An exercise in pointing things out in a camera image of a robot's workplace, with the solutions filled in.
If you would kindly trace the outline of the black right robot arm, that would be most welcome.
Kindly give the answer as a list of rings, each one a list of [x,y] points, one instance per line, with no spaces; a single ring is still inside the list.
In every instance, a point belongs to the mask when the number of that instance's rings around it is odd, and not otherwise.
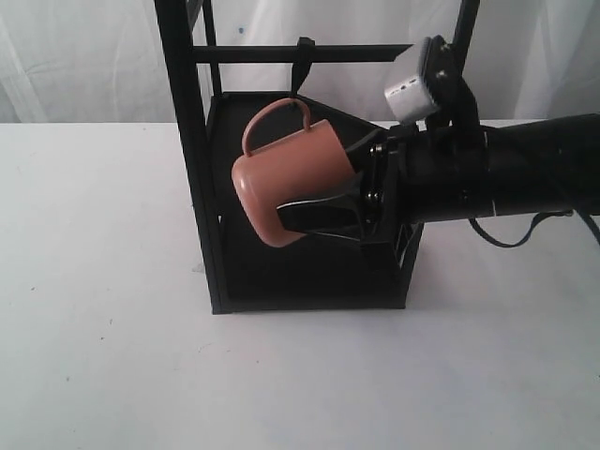
[[[367,264],[395,271],[429,222],[529,214],[532,224],[577,215],[598,234],[599,117],[511,127],[377,128],[346,151],[342,187],[285,202],[285,229],[350,241]]]

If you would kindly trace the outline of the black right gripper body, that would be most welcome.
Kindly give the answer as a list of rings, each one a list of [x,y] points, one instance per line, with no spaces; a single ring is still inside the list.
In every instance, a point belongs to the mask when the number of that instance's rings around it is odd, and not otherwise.
[[[365,228],[358,245],[367,265],[374,271],[411,272],[423,227],[407,218],[402,188],[400,154],[405,141],[416,127],[397,126],[375,128],[369,133],[381,133],[382,142],[372,150],[360,176]]]

